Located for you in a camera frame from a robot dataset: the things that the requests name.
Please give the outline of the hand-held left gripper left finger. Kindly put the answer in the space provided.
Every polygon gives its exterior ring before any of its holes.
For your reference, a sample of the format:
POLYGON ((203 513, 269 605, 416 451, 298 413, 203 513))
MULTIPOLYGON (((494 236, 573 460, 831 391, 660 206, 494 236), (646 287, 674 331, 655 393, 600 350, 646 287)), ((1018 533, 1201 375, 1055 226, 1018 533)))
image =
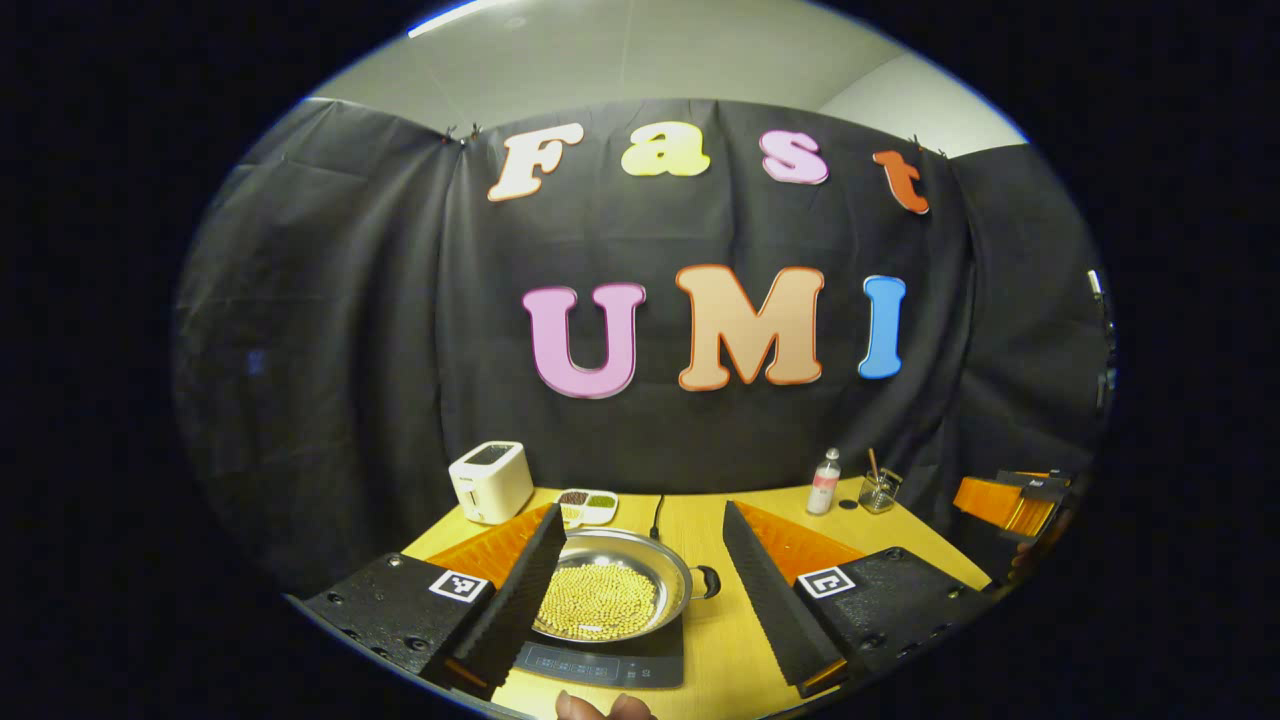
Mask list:
POLYGON ((489 701, 541 607, 566 542, 544 503, 424 561, 385 553, 300 606, 425 682, 489 701))

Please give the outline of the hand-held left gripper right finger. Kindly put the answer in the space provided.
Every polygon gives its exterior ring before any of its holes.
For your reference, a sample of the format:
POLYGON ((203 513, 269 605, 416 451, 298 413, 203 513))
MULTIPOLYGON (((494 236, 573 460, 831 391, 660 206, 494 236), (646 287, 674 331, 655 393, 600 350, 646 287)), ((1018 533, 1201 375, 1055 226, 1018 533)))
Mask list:
POLYGON ((863 687, 973 623, 995 598, 900 546, 860 555, 739 501, 722 537, 787 684, 863 687))

